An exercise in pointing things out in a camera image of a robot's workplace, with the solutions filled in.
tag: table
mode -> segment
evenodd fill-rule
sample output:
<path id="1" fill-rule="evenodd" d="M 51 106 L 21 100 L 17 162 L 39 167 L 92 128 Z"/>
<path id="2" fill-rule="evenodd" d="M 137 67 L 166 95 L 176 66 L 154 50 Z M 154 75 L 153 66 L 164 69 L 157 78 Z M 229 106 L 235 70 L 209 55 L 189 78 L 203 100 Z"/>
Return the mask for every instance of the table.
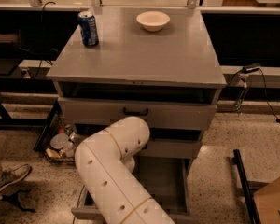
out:
<path id="1" fill-rule="evenodd" d="M 148 10 L 165 12 L 171 20 L 159 32 L 148 32 L 136 21 Z M 143 165 L 136 176 L 140 182 L 151 180 L 147 189 L 173 219 L 196 223 L 189 216 L 185 180 L 226 85 L 201 13 L 135 7 L 92 12 L 99 45 L 84 47 L 77 28 L 47 74 L 63 116 L 75 132 L 88 135 L 127 116 L 144 119 L 151 136 L 139 152 Z M 175 193 L 149 174 L 148 163 L 168 171 L 161 176 L 173 180 Z"/>

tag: robotic arm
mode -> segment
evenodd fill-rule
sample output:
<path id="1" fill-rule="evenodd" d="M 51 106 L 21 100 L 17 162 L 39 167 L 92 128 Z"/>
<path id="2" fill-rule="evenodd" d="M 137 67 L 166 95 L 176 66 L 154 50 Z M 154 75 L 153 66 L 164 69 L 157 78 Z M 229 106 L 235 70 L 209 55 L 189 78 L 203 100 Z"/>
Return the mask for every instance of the robotic arm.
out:
<path id="1" fill-rule="evenodd" d="M 109 224 L 174 224 L 124 164 L 148 138 L 147 124 L 138 117 L 128 117 L 77 147 L 77 170 Z"/>

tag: soda can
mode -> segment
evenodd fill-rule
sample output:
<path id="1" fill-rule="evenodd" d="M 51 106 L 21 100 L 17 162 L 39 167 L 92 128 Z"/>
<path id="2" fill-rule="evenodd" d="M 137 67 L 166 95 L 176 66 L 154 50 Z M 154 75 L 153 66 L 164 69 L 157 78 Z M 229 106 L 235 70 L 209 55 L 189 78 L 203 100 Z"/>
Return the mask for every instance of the soda can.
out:
<path id="1" fill-rule="evenodd" d="M 82 11 L 77 16 L 81 28 L 81 36 L 84 46 L 90 47 L 99 44 L 96 21 L 94 15 L 89 11 Z"/>

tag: drawer handle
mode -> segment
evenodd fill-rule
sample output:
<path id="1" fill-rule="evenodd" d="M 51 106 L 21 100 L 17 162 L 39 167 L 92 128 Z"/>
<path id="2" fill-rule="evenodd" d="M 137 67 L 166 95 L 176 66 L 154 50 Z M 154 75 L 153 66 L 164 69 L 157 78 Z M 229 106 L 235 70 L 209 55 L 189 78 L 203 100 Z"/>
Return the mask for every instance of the drawer handle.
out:
<path id="1" fill-rule="evenodd" d="M 126 116 L 146 116 L 148 115 L 148 108 L 144 111 L 136 112 L 136 111 L 129 111 L 126 107 L 123 108 L 123 113 Z"/>

